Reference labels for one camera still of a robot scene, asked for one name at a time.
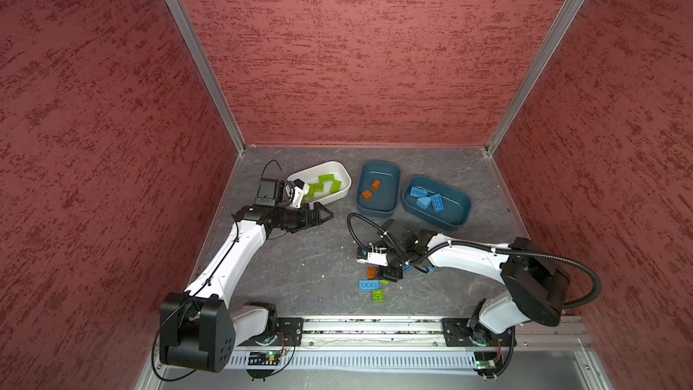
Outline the blue wedge lego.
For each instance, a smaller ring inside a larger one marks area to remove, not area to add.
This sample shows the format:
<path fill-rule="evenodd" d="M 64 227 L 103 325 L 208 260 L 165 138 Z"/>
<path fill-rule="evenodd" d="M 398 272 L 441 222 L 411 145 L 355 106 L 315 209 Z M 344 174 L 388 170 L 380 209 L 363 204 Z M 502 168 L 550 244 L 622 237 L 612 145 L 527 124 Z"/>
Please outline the blue wedge lego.
<path fill-rule="evenodd" d="M 420 209 L 428 209 L 431 206 L 431 197 L 420 197 L 416 200 L 416 204 Z"/>

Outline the blue lego bottom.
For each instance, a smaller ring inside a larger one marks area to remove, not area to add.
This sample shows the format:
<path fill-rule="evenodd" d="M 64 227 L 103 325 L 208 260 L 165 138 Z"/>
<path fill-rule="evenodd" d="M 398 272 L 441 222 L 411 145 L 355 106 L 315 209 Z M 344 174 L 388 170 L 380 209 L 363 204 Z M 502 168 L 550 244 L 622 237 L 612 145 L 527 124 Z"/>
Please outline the blue lego bottom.
<path fill-rule="evenodd" d="M 377 280 L 362 280 L 358 282 L 360 292 L 373 292 L 380 290 L 380 282 Z"/>

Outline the small green lego bottom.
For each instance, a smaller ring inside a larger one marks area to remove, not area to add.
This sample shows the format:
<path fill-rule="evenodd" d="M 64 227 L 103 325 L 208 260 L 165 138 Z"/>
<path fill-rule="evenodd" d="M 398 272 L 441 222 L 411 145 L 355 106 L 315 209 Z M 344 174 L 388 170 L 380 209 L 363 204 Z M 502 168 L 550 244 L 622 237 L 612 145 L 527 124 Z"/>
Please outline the small green lego bottom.
<path fill-rule="evenodd" d="M 383 303 L 384 302 L 384 291 L 383 290 L 374 290 L 372 292 L 372 298 L 375 303 Z"/>

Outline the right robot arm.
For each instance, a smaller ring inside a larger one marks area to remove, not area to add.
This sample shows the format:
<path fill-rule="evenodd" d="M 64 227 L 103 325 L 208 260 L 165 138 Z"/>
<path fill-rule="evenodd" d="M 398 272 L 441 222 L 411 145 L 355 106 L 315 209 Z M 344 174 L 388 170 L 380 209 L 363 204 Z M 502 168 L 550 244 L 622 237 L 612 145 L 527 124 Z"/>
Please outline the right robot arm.
<path fill-rule="evenodd" d="M 516 238 L 510 244 L 463 240 L 432 230 L 416 234 L 387 220 L 374 243 L 360 245 L 362 261 L 379 267 L 380 276 L 396 282 L 404 268 L 450 268 L 501 283 L 493 299 L 482 300 L 467 321 L 467 332 L 481 344 L 494 335 L 527 322 L 556 327 L 566 309 L 570 278 L 564 260 L 535 250 L 532 241 Z"/>

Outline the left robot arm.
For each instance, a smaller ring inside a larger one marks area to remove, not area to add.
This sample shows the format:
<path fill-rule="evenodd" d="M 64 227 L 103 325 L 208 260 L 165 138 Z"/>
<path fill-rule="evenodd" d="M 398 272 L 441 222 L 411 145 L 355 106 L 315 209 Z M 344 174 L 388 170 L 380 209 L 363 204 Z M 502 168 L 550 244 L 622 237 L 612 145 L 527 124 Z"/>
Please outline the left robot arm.
<path fill-rule="evenodd" d="M 304 202 L 309 189 L 300 180 L 260 179 L 254 204 L 235 214 L 226 242 L 208 266 L 183 292 L 164 299 L 153 342 L 154 367 L 220 372 L 240 344 L 274 343 L 279 332 L 274 305 L 249 303 L 236 311 L 229 305 L 245 269 L 273 231 L 293 234 L 333 219 L 324 205 Z"/>

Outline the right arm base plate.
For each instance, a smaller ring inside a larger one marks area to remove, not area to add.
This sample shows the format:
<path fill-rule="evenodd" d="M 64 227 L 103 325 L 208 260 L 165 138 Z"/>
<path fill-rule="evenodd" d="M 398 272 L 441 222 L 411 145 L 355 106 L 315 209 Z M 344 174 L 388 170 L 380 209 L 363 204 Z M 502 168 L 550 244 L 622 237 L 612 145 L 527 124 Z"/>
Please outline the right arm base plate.
<path fill-rule="evenodd" d="M 443 318 L 442 335 L 448 348 L 509 348 L 516 341 L 510 330 L 495 334 L 481 324 L 471 325 L 469 319 Z"/>

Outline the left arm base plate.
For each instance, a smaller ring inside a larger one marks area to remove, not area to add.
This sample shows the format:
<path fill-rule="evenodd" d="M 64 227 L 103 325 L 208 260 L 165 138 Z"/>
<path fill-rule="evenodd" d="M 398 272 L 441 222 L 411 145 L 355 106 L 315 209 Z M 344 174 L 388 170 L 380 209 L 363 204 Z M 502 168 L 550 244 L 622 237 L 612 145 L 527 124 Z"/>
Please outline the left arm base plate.
<path fill-rule="evenodd" d="M 301 345 L 303 318 L 279 318 L 272 336 L 258 336 L 251 339 L 252 346 L 259 347 L 299 347 Z"/>

